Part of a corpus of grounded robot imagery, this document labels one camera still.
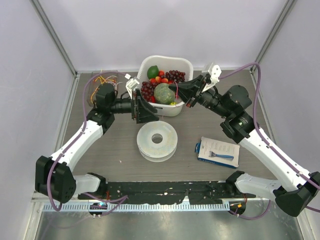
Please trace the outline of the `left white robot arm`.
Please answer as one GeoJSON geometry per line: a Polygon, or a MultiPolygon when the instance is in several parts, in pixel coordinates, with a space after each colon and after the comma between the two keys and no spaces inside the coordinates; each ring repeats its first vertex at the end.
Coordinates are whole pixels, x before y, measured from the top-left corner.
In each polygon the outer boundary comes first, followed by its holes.
{"type": "Polygon", "coordinates": [[[52,201],[67,203],[74,195],[89,193],[100,200],[107,192],[107,180],[96,173],[73,175],[80,158],[115,121],[116,114],[130,114],[136,123],[158,121],[157,109],[136,90],[129,98],[118,98],[115,88],[101,84],[97,88],[94,107],[80,129],[51,156],[41,156],[35,165],[35,191],[52,201]]]}

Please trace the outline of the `white perforated cable spool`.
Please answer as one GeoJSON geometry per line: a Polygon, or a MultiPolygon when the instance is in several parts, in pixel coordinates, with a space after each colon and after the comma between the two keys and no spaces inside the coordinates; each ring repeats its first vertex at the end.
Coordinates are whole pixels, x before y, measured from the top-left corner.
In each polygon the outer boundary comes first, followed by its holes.
{"type": "Polygon", "coordinates": [[[141,155],[150,162],[167,161],[176,152],[178,134],[173,126],[164,121],[154,121],[143,125],[136,137],[141,155]]]}

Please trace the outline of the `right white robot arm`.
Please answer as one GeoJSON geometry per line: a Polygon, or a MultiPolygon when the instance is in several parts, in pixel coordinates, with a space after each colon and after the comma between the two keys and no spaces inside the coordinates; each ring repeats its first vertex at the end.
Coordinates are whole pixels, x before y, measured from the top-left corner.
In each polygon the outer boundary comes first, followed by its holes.
{"type": "Polygon", "coordinates": [[[267,167],[275,180],[251,176],[237,170],[226,179],[226,193],[233,198],[251,194],[277,204],[286,214],[297,217],[320,189],[320,173],[309,172],[285,154],[246,112],[251,105],[249,93],[241,85],[232,86],[225,94],[217,88],[205,90],[209,76],[170,84],[169,88],[191,108],[200,104],[224,119],[224,134],[247,149],[267,167]]]}

